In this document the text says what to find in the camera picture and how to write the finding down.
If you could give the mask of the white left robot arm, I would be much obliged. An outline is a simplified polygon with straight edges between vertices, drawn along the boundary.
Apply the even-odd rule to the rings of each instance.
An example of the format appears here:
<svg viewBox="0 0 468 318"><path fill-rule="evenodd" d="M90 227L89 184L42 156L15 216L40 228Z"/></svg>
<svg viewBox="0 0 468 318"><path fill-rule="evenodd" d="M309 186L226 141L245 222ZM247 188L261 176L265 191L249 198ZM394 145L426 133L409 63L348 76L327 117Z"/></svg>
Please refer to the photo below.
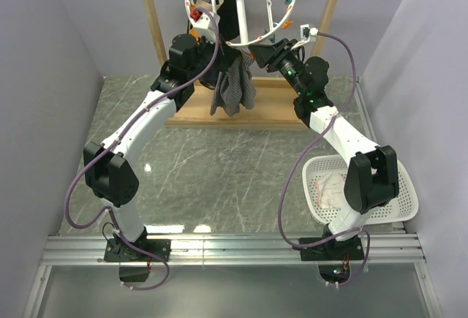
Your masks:
<svg viewBox="0 0 468 318"><path fill-rule="evenodd" d="M135 112L100 144L86 144L86 185L102 200L114 226L113 237L107 242L106 260L142 261L150 253L168 258L170 242L158 244L147 239L146 227L133 200L140 185L133 168L147 143L193 95L195 81L219 63L223 45L221 36L212 41L205 37L196 39L191 34L176 36L169 59Z"/></svg>

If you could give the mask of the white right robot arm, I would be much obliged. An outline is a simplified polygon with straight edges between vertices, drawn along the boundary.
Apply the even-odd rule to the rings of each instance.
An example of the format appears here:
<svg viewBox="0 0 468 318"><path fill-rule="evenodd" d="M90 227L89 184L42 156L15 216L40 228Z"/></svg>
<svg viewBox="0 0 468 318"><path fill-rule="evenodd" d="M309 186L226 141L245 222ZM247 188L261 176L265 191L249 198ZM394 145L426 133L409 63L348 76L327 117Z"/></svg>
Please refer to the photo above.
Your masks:
<svg viewBox="0 0 468 318"><path fill-rule="evenodd" d="M325 93L328 62L318 56L301 61L294 46L283 39L273 45L250 45L249 51L258 67L280 73L290 84L297 94L293 101L297 118L335 149L347 165L347 175L344 205L321 239L295 243L286 235L282 238L294 250L319 247L326 259L341 259L373 212L398 196L397 154L391 146L364 137L341 115Z"/></svg>

